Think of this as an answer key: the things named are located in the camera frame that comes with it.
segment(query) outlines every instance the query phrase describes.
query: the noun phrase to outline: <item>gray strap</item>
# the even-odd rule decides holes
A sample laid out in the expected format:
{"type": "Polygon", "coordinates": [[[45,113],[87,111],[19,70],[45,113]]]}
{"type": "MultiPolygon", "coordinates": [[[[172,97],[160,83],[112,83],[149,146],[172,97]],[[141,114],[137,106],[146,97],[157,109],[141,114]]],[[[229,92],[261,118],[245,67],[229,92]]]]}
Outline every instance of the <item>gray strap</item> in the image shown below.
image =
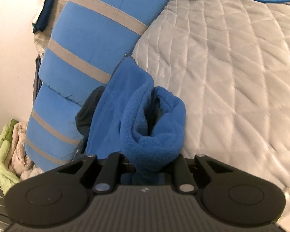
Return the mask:
{"type": "Polygon", "coordinates": [[[55,164],[58,164],[58,165],[64,165],[64,164],[67,164],[71,161],[63,161],[63,160],[59,160],[59,159],[56,159],[52,156],[50,156],[49,154],[43,152],[41,149],[37,148],[29,139],[28,137],[26,137],[26,143],[34,150],[36,151],[39,155],[43,156],[45,159],[48,159],[49,161],[55,163],[55,164]]]}
{"type": "Polygon", "coordinates": [[[42,119],[34,109],[32,109],[31,116],[38,122],[45,130],[47,130],[49,133],[54,135],[56,138],[60,139],[61,141],[72,144],[72,145],[78,145],[80,140],[69,138],[58,131],[56,131],[53,127],[51,127],[48,123],[45,122],[44,119],[42,119]]]}
{"type": "Polygon", "coordinates": [[[143,35],[143,33],[148,28],[145,24],[143,24],[136,18],[100,0],[70,0],[70,1],[108,17],[113,21],[121,24],[122,26],[132,30],[133,32],[135,32],[140,36],[143,35]]]}
{"type": "Polygon", "coordinates": [[[111,78],[110,74],[82,60],[52,38],[49,40],[47,47],[63,61],[101,83],[107,84],[111,78]]]}

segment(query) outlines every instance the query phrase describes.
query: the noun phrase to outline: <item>green towel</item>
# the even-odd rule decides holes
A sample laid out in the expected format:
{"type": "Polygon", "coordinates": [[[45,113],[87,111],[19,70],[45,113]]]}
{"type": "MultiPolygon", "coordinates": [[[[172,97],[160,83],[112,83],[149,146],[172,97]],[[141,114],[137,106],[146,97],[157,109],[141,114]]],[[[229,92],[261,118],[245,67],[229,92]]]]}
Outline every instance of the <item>green towel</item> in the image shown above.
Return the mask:
{"type": "Polygon", "coordinates": [[[11,146],[13,128],[16,123],[16,120],[12,120],[10,127],[4,125],[0,135],[0,186],[4,195],[12,186],[19,183],[18,177],[4,165],[5,157],[11,146]]]}

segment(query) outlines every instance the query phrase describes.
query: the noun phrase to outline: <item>white wall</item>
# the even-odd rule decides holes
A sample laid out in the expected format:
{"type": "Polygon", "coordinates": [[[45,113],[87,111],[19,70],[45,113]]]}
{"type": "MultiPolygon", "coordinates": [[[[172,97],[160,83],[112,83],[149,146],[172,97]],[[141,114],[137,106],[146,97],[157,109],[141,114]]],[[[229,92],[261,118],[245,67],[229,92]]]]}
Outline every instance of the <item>white wall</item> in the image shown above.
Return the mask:
{"type": "Polygon", "coordinates": [[[12,118],[28,121],[37,52],[31,20],[37,0],[0,0],[0,133],[12,118]]]}

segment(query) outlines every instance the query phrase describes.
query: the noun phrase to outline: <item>white quilted mattress pad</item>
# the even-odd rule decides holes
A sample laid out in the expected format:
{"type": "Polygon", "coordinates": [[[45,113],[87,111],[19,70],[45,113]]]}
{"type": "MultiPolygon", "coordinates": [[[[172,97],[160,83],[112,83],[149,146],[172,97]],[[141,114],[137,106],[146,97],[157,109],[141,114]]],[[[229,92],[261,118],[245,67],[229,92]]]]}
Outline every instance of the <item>white quilted mattress pad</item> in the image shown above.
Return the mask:
{"type": "Polygon", "coordinates": [[[182,154],[279,186],[290,231],[290,5],[170,0],[133,57],[184,101],[182,154]]]}

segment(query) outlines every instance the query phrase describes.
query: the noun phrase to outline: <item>blue foldable mat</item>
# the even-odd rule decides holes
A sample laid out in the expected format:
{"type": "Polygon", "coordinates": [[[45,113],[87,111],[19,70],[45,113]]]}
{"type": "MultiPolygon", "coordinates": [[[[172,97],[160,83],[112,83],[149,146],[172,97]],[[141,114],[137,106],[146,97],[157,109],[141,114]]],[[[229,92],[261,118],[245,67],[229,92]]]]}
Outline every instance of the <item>blue foldable mat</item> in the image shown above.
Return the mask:
{"type": "Polygon", "coordinates": [[[75,115],[80,106],[43,84],[35,100],[27,127],[25,150],[44,171],[66,164],[83,138],[75,115]]]}
{"type": "Polygon", "coordinates": [[[105,85],[169,0],[69,0],[55,25],[39,76],[83,105],[105,85]]]}

